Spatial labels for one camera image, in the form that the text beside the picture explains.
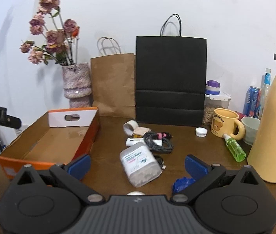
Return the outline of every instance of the brown table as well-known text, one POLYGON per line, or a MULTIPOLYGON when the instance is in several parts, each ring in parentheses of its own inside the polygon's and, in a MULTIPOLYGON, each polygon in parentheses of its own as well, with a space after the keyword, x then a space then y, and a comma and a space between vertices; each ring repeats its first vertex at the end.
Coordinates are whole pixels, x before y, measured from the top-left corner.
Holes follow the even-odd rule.
MULTIPOLYGON (((106 198, 112 194, 127 194, 131 191, 141 191, 147 195, 166 194, 170 198, 171 186, 175 180, 189 176, 184 169, 184 159, 188 154, 193 154, 208 164, 220 163, 227 169, 238 170, 246 164, 246 160, 242 163, 235 162, 224 140, 210 132, 206 137, 199 138, 195 136, 194 127, 149 124, 145 126, 154 131, 172 133, 175 148, 171 154, 162 155, 167 167, 161 176, 141 188, 135 188, 127 180, 119 158, 120 152, 126 148, 122 126, 128 119, 101 117, 100 120, 101 129, 91 152, 91 170, 83 182, 106 198)), ((248 154, 250 147, 243 142, 240 144, 248 154)), ((0 168, 0 197, 8 185, 9 181, 0 168)), ((267 183, 267 186, 276 198, 276 184, 267 183)))

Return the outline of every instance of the mug handle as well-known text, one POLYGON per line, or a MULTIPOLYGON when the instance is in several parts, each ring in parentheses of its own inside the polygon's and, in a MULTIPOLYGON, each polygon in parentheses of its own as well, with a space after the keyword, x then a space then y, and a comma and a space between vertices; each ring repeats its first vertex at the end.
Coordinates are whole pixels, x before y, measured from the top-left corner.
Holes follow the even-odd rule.
POLYGON ((239 128, 239 132, 237 134, 231 134, 230 136, 235 139, 235 140, 240 140, 243 138, 244 134, 245 134, 245 128, 244 125, 242 124, 242 122, 240 122, 238 119, 234 120, 234 123, 237 124, 238 128, 239 128))

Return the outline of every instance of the textured pink vase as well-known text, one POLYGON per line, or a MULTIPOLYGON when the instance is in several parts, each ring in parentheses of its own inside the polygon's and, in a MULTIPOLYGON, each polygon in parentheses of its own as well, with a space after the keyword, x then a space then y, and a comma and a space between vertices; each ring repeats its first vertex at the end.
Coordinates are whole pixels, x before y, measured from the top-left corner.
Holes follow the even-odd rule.
POLYGON ((88 63, 63 66, 64 96, 70 100, 70 108, 90 107, 91 78, 88 63))

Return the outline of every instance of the blue gripper pad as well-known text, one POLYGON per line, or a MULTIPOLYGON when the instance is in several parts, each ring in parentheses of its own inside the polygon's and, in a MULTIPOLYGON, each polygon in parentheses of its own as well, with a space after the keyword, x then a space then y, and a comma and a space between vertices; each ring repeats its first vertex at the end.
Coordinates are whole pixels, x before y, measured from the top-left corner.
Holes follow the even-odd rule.
POLYGON ((91 159, 87 154, 79 156, 77 159, 66 165, 66 171, 74 178, 81 180, 90 170, 91 159))
POLYGON ((184 160, 184 167, 187 173, 189 173, 195 180, 199 180, 212 170, 210 165, 204 163, 194 155, 186 156, 186 159, 184 160))

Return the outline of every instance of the cardboard box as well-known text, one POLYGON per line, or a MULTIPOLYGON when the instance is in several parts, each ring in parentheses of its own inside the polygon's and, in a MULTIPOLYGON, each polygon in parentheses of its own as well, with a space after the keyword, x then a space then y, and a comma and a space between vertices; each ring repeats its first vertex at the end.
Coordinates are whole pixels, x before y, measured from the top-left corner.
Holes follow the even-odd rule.
POLYGON ((46 170, 89 153, 99 129, 97 107, 52 110, 21 133, 0 155, 10 179, 25 164, 46 170))

